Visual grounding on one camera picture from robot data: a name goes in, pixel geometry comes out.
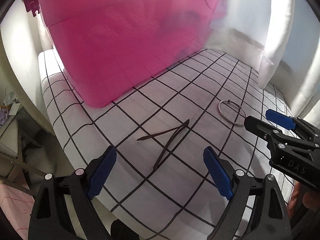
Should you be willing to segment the person right hand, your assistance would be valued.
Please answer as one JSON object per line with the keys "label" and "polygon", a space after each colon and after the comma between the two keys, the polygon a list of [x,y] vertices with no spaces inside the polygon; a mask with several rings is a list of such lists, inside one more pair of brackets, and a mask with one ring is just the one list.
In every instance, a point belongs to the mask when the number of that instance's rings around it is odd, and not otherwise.
{"label": "person right hand", "polygon": [[317,211],[319,209],[319,192],[308,191],[306,193],[302,193],[302,184],[300,182],[295,182],[293,193],[291,194],[291,198],[287,206],[289,219],[293,217],[295,207],[298,203],[298,198],[301,196],[303,197],[302,203],[306,208],[312,211]]}

